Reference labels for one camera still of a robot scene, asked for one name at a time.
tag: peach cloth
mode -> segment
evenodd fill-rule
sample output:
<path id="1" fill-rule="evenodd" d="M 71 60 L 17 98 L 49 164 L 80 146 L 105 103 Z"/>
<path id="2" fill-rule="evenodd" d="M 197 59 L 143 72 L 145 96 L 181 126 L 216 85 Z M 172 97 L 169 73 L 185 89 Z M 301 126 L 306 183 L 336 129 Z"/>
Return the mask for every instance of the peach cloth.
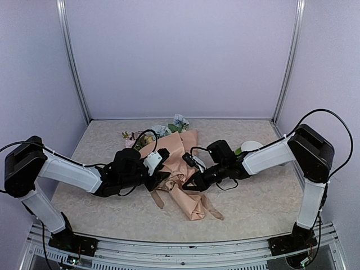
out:
<path id="1" fill-rule="evenodd" d="M 141 157 L 146 157 L 154 148 L 154 143 L 140 150 Z M 190 130 L 183 133 L 175 132 L 161 138 L 157 142 L 157 150 L 166 148 L 170 152 L 169 158 L 164 161 L 162 172 L 169 172 L 170 176 L 158 185 L 157 189 L 170 193 L 173 200 L 180 206 L 187 217 L 196 221 L 205 217 L 205 209 L 214 217 L 223 220 L 224 217 L 210 203 L 209 199 L 200 192 L 184 191 L 182 184 L 195 172 L 195 168 L 187 166 L 182 159 L 185 152 L 190 152 L 192 146 L 197 146 L 197 131 Z M 164 203 L 156 190 L 151 193 L 156 204 L 163 208 Z"/>

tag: blue flower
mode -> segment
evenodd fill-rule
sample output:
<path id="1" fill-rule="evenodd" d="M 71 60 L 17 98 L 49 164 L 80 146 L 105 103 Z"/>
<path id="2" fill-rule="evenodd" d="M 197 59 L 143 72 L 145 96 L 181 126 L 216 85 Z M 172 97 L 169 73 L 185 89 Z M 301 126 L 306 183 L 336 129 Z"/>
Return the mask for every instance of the blue flower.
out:
<path id="1" fill-rule="evenodd" d="M 174 125 L 178 128 L 187 129 L 189 126 L 189 121 L 185 119 L 185 117 L 181 114 L 174 115 Z"/>
<path id="2" fill-rule="evenodd" d="M 168 127 L 164 126 L 164 125 L 153 125 L 151 127 L 151 129 L 153 131 L 155 131 L 158 138 L 163 138 L 163 137 L 171 134 L 171 130 Z"/>

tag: white wall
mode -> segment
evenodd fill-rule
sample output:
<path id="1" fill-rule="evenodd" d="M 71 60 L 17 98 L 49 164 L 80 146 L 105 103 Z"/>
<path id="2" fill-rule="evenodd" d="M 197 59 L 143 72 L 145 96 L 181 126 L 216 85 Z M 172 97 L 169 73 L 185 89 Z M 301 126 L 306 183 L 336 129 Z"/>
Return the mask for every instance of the white wall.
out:
<path id="1" fill-rule="evenodd" d="M 308 0 L 289 92 L 280 128 L 290 131 L 302 115 L 324 107 L 349 125 L 354 155 L 329 185 L 324 218 L 333 221 L 345 250 L 349 269 L 360 263 L 360 2 Z M 335 147 L 333 168 L 349 153 L 346 131 L 323 112 L 307 121 Z"/>
<path id="2" fill-rule="evenodd" d="M 92 117 L 270 119 L 296 3 L 66 1 Z"/>
<path id="3" fill-rule="evenodd" d="M 65 54 L 56 1 L 5 0 L 0 8 L 0 147 L 37 134 L 70 155 L 86 125 Z M 0 188 L 3 162 L 0 154 Z M 55 183 L 41 181 L 48 195 Z M 0 193 L 0 268 L 16 269 L 32 218 Z"/>

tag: table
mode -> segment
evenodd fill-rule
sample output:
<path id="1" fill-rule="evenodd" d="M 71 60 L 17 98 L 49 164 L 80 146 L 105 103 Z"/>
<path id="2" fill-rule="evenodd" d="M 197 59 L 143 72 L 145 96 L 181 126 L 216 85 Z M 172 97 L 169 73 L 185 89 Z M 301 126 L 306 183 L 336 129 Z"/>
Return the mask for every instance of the table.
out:
<path id="1" fill-rule="evenodd" d="M 87 164 L 109 163 L 124 147 L 122 132 L 168 123 L 171 120 L 92 121 L 72 158 Z M 235 150 L 247 140 L 265 145 L 277 139 L 265 120 L 190 119 L 190 129 L 198 130 L 199 146 L 203 147 L 223 139 Z M 200 152 L 199 157 L 207 166 L 213 164 L 207 153 Z M 232 181 L 223 183 L 225 188 L 233 185 Z M 138 241 L 211 242 L 290 232 L 302 201 L 291 164 L 241 180 L 234 190 L 221 191 L 213 185 L 205 193 L 224 221 L 209 213 L 203 220 L 190 221 L 165 192 L 160 193 L 164 209 L 159 209 L 144 186 L 127 197 L 100 198 L 60 183 L 52 202 L 65 213 L 75 232 Z"/>

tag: robotic arm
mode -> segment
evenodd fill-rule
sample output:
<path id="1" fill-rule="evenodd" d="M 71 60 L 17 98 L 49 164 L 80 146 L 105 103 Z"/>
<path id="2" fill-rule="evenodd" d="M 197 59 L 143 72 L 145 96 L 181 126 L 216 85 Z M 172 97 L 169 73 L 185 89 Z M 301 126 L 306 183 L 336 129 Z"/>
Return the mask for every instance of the robotic arm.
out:
<path id="1" fill-rule="evenodd" d="M 294 133 L 239 156 L 221 140 L 207 147 L 211 158 L 217 165 L 193 174 L 183 185 L 184 190 L 204 191 L 213 183 L 224 178 L 245 179 L 263 170 L 290 161 L 297 161 L 304 173 L 305 188 L 300 213 L 290 236 L 271 238 L 269 243 L 273 255 L 306 249 L 316 245 L 313 227 L 321 206 L 325 203 L 327 182 L 334 157 L 333 146 L 306 124 L 296 128 Z M 189 166 L 199 162 L 190 154 L 183 159 Z"/>
<path id="2" fill-rule="evenodd" d="M 44 147 L 41 138 L 32 136 L 5 159 L 5 190 L 19 198 L 27 210 L 34 214 L 52 233 L 49 245 L 69 252 L 94 256 L 97 240 L 73 234 L 66 216 L 57 211 L 36 183 L 45 177 L 79 187 L 95 196 L 119 195 L 124 188 L 144 184 L 152 191 L 169 173 L 159 172 L 169 157 L 162 148 L 141 159 L 131 148 L 118 151 L 114 161 L 103 168 L 85 166 L 62 157 Z"/>

